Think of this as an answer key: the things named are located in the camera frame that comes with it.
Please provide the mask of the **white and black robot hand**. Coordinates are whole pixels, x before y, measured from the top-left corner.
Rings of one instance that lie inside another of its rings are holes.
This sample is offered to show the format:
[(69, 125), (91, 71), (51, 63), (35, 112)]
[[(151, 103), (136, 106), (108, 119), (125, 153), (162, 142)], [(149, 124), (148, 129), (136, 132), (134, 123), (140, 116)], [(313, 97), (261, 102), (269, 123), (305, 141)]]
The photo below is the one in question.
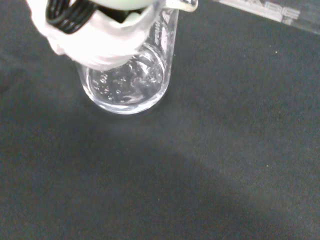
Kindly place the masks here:
[(33, 24), (57, 55), (106, 71), (139, 53), (162, 0), (28, 0)]

